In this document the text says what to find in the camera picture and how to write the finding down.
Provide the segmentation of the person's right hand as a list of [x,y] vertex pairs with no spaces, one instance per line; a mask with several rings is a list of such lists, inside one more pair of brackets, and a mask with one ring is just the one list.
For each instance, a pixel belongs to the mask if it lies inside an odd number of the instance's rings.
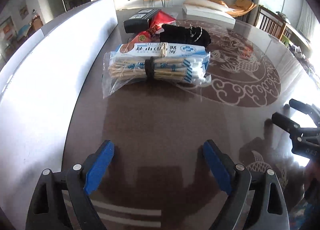
[[317,181],[316,186],[309,192],[308,196],[311,194],[319,196],[319,161],[310,159],[304,171],[304,194],[307,193],[314,179]]

